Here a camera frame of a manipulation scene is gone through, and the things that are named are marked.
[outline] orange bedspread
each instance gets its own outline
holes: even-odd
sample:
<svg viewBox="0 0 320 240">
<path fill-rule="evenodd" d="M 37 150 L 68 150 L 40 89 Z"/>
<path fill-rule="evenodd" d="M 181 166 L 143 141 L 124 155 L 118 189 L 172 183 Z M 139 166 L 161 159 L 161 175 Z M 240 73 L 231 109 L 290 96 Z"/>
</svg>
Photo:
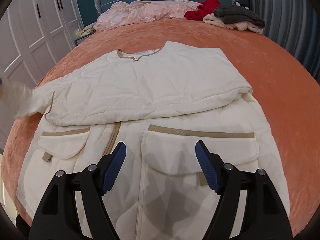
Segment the orange bedspread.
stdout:
<svg viewBox="0 0 320 240">
<path fill-rule="evenodd" d="M 40 82 L 44 84 L 117 48 L 135 53 L 164 41 L 195 47 L 220 47 L 253 87 L 270 123 L 287 178 L 296 235 L 320 203 L 320 86 L 289 53 L 265 36 L 185 19 L 159 20 L 98 32 L 81 43 Z M 23 159 L 41 114 L 16 120 L 2 160 L 2 178 L 18 212 L 31 224 L 15 197 Z"/>
</svg>

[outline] beige tab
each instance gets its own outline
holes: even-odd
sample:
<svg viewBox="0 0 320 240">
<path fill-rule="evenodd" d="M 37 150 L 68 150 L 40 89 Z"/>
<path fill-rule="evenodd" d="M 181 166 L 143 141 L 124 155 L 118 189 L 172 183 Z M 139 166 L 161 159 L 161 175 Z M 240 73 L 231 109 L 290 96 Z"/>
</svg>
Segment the beige tab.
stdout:
<svg viewBox="0 0 320 240">
<path fill-rule="evenodd" d="M 51 159 L 52 159 L 52 155 L 49 154 L 49 153 L 47 153 L 47 152 L 45 152 L 44 155 L 43 155 L 43 157 L 42 157 L 42 159 L 43 159 L 45 162 L 49 162 L 49 161 L 51 161 Z"/>
<path fill-rule="evenodd" d="M 199 172 L 198 177 L 199 177 L 200 186 L 207 186 L 208 185 L 207 179 L 205 178 L 203 172 Z"/>
<path fill-rule="evenodd" d="M 195 137 L 207 137 L 207 138 L 254 138 L 254 133 L 242 133 L 242 132 L 202 132 L 192 130 L 182 130 L 169 127 L 162 127 L 151 124 L 148 128 L 149 131 L 167 133 L 181 136 L 195 136 Z"/>
</svg>

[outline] pink blanket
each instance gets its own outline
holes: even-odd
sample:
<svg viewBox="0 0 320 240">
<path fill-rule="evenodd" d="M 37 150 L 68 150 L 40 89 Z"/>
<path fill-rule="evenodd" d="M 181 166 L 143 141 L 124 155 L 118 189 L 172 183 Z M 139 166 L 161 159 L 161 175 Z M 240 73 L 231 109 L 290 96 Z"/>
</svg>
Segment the pink blanket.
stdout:
<svg viewBox="0 0 320 240">
<path fill-rule="evenodd" d="M 177 1 L 134 1 L 116 2 L 101 14 L 94 26 L 97 31 L 106 31 L 133 23 L 147 23 L 161 19 L 183 19 L 187 11 L 197 10 L 197 2 Z"/>
</svg>

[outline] white wardrobe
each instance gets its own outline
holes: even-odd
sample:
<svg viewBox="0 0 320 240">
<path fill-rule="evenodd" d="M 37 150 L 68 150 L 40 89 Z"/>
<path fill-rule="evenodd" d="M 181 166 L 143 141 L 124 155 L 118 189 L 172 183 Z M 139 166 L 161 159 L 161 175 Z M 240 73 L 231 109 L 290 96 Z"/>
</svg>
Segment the white wardrobe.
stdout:
<svg viewBox="0 0 320 240">
<path fill-rule="evenodd" d="M 1 161 L 2 161 L 2 155 L 0 155 L 0 168 L 1 168 Z M 17 210 L 7 190 L 4 187 L 1 174 L 0 174 L 0 205 L 2 205 L 8 217 L 10 218 L 12 223 L 14 223 L 15 225 L 16 217 L 18 215 Z"/>
<path fill-rule="evenodd" d="M 13 0 L 0 20 L 0 76 L 35 87 L 75 47 L 83 28 L 76 0 Z M 0 147 L 13 119 L 0 102 Z"/>
</svg>

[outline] pocket flap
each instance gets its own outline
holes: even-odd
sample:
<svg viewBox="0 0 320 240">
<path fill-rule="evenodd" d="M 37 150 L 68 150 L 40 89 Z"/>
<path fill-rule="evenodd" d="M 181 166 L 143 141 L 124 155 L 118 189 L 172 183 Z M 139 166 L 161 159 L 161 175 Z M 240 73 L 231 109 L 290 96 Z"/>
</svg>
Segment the pocket flap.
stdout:
<svg viewBox="0 0 320 240">
<path fill-rule="evenodd" d="M 82 150 L 89 134 L 90 127 L 65 132 L 44 132 L 40 136 L 37 146 L 59 159 L 70 159 Z"/>
<path fill-rule="evenodd" d="M 201 132 L 150 125 L 142 140 L 142 158 L 153 169 L 169 175 L 202 172 L 195 153 L 199 140 L 225 163 L 235 166 L 259 156 L 254 133 Z"/>
</svg>

